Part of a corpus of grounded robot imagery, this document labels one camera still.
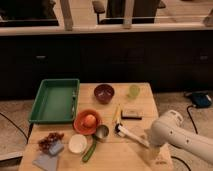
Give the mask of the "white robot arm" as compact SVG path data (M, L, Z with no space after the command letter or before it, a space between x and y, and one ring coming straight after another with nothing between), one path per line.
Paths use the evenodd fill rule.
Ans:
M151 146L161 147L165 143L175 145L213 165L213 139L181 128L182 115L168 110L151 125L148 140Z

